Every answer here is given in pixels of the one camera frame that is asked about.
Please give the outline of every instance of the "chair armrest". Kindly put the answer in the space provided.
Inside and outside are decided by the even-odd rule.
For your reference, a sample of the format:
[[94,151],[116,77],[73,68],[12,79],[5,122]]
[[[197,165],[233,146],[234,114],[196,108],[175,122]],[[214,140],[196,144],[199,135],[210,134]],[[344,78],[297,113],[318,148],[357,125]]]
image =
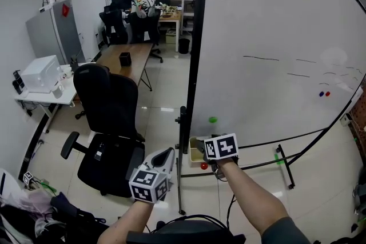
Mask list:
[[62,150],[61,150],[61,156],[64,159],[67,159],[71,153],[71,150],[74,148],[74,144],[76,144],[76,140],[79,137],[79,132],[73,131],[65,143],[63,144]]
[[144,162],[145,150],[141,147],[135,147],[131,156],[125,179],[130,181],[133,170],[137,169]]

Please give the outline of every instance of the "cardboard box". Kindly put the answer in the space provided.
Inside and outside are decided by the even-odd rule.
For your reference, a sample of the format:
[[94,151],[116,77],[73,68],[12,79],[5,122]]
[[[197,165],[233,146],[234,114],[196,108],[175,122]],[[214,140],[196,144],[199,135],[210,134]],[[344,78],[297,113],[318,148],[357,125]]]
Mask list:
[[165,43],[175,44],[176,43],[176,31],[169,29],[165,35]]

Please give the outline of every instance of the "forearm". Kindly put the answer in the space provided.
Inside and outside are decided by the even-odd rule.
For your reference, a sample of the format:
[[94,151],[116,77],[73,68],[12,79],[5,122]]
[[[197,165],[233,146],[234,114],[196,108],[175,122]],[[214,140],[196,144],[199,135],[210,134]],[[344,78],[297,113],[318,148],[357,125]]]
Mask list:
[[154,205],[136,201],[129,210],[99,237],[98,244],[124,244],[129,231],[143,232]]
[[259,186],[231,159],[218,161],[225,174],[242,212],[262,235],[263,232],[288,213],[275,196]]

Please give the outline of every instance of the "metal pole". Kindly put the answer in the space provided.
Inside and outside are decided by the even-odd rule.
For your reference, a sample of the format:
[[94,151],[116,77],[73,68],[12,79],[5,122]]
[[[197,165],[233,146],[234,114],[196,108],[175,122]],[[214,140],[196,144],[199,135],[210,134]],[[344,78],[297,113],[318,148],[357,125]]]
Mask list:
[[179,214],[185,215],[186,212],[182,209],[182,195],[181,195],[181,176],[182,176],[182,159],[184,148],[184,130],[186,124],[186,108],[184,106],[180,109],[180,116],[176,119],[179,123],[179,150],[177,159],[177,185],[178,185],[178,204]]
[[[285,153],[284,153],[281,145],[279,145],[279,147],[276,149],[276,152],[281,153],[282,158],[285,158]],[[290,178],[290,181],[291,181],[291,184],[288,187],[289,187],[289,189],[293,189],[295,187],[295,182],[293,180],[291,169],[290,169],[290,166],[288,165],[287,159],[284,159],[284,163],[286,166],[288,177]]]

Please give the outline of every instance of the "whiteboard frame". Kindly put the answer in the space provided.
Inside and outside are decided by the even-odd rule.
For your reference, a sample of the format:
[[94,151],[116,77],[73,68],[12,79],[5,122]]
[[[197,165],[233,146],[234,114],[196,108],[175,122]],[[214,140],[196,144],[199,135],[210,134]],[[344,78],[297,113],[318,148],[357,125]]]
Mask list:
[[[185,125],[185,135],[184,135],[184,153],[187,152],[188,147],[188,140],[189,140],[189,134],[190,134],[190,127],[192,124],[192,116],[193,116],[193,108],[194,108],[194,99],[196,95],[196,83],[197,83],[197,76],[198,76],[198,67],[200,64],[200,51],[201,51],[201,39],[202,39],[202,30],[203,30],[203,23],[204,23],[204,11],[205,11],[205,2],[206,0],[196,0],[196,7],[194,11],[194,34],[192,38],[192,55],[190,59],[190,72],[189,72],[189,84],[188,84],[188,97],[187,97],[187,110],[186,110],[186,125]],[[360,5],[360,7],[363,9],[363,11],[366,13],[366,9],[363,6],[363,4],[360,2],[360,0],[356,0],[356,2]],[[366,77],[366,74],[364,75],[363,79],[361,80],[360,84],[358,85],[357,89],[361,86],[362,81]],[[297,135],[294,137],[284,138],[281,140],[276,141],[269,141],[269,142],[263,142],[258,143],[254,145],[247,145],[247,146],[240,146],[239,149],[247,148],[247,147],[254,147],[254,146],[261,146],[261,145],[267,145],[270,143],[277,143],[281,141],[286,141],[293,138],[302,137],[305,135],[313,134],[316,132],[320,132],[321,137],[335,124],[337,120],[341,117],[342,113],[344,113],[351,103],[353,97],[355,96],[357,89],[355,90],[354,94],[350,98],[349,102],[343,108],[342,112],[339,114],[339,116],[327,127],[323,129],[319,129],[316,131],[312,131],[310,133],[305,133],[302,135]]]

